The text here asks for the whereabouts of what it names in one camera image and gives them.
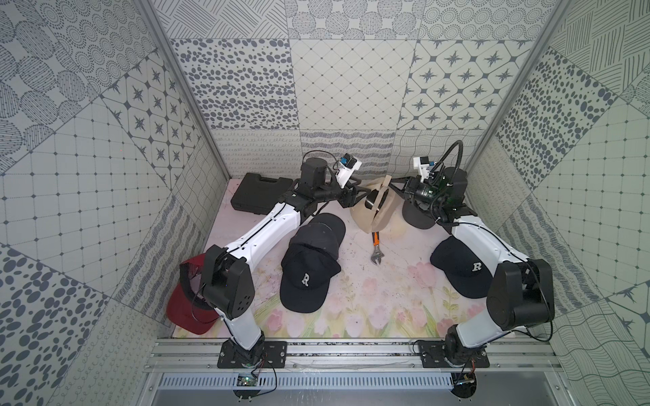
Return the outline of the dark grey baseball cap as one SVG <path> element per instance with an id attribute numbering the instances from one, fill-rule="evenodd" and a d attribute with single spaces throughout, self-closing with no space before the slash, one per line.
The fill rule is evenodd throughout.
<path id="1" fill-rule="evenodd" d="M 436 225 L 436 220 L 423 213 L 418 207 L 409 201 L 404 201 L 402 206 L 402 216 L 405 222 L 413 228 L 426 230 Z"/>

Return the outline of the beige baseball cap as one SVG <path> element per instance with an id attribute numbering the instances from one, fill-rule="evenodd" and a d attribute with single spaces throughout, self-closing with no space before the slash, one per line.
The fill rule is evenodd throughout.
<path id="1" fill-rule="evenodd" d="M 392 177 L 386 175 L 369 184 L 370 193 L 350 209 L 356 225 L 365 233 L 385 229 L 402 199 L 390 188 Z"/>

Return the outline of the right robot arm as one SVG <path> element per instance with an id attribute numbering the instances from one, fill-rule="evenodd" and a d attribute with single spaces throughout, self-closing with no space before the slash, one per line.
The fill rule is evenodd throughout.
<path id="1" fill-rule="evenodd" d="M 448 238 L 430 255 L 454 290 L 486 307 L 445 335 L 443 353 L 453 366 L 472 363 L 488 343 L 512 331 L 525 332 L 555 318 L 553 271 L 504 242 L 464 202 L 467 175 L 461 169 L 417 165 L 401 191 L 412 212 L 441 226 Z"/>

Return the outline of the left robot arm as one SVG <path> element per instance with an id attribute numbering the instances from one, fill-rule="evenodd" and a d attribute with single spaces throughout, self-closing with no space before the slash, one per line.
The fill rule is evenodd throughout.
<path id="1" fill-rule="evenodd" d="M 346 226 L 339 217 L 319 213 L 317 208 L 331 201 L 348 208 L 360 201 L 367 189 L 353 174 L 361 165 L 349 154 L 336 167 L 319 157 L 304 160 L 301 177 L 259 224 L 225 247 L 213 245 L 207 250 L 199 292 L 230 332 L 223 351 L 235 366 L 254 367 L 269 360 L 264 334 L 251 309 L 252 271 L 284 237 L 291 239 L 281 261 L 283 306 L 306 314 L 323 305 L 332 278 L 341 271 Z"/>

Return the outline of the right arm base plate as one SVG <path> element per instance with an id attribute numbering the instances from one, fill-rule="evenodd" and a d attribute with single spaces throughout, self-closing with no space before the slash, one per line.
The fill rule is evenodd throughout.
<path id="1" fill-rule="evenodd" d="M 490 367 L 484 347 L 465 348 L 441 340 L 416 340 L 413 349 L 420 357 L 423 368 Z"/>

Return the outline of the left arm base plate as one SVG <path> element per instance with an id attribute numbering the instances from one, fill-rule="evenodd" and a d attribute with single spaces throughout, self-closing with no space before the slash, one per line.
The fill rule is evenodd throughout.
<path id="1" fill-rule="evenodd" d="M 222 344 L 218 357 L 218 369 L 252 368 L 265 366 L 283 369 L 286 362 L 286 341 L 258 341 L 251 349 L 244 349 L 230 338 Z"/>

